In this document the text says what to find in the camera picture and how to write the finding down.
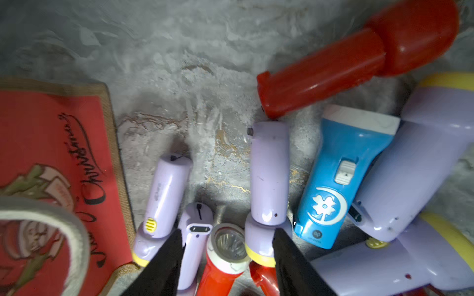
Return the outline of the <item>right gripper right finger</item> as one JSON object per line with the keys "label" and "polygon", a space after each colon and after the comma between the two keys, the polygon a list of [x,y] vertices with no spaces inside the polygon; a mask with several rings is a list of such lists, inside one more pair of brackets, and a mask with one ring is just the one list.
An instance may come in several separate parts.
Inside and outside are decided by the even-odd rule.
{"label": "right gripper right finger", "polygon": [[272,246],[282,296],[336,296],[285,230],[275,230]]}

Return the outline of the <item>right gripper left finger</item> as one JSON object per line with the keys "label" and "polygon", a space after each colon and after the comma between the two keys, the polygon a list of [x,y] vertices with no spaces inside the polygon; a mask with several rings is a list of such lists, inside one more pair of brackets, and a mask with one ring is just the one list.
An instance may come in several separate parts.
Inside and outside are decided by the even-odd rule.
{"label": "right gripper left finger", "polygon": [[184,251],[176,229],[122,296],[176,296]]}

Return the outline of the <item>red jute Christmas tote bag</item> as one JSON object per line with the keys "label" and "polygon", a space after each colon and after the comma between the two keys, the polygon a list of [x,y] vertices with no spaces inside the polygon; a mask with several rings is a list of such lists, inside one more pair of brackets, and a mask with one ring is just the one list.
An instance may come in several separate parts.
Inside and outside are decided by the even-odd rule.
{"label": "red jute Christmas tote bag", "polygon": [[85,227],[79,258],[50,221],[1,218],[1,294],[59,296],[79,277],[80,294],[105,296],[138,271],[135,227],[107,86],[1,79],[1,196],[59,207]]}

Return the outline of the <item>blue white flashlight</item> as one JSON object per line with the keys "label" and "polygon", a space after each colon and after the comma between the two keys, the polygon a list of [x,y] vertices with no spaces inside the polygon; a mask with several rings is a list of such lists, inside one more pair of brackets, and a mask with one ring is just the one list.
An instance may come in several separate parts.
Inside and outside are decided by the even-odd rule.
{"label": "blue white flashlight", "polygon": [[331,249],[359,186],[376,156],[393,140],[401,119],[328,105],[322,115],[322,144],[294,215],[302,240]]}

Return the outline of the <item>red flashlight top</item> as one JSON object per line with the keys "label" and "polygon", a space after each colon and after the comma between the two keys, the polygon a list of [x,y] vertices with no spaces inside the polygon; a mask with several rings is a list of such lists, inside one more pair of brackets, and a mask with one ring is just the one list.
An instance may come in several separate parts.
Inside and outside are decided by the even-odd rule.
{"label": "red flashlight top", "polygon": [[429,64],[451,47],[459,26],[455,1],[400,1],[358,32],[277,73],[258,75],[263,111],[277,119],[374,76],[401,75]]}

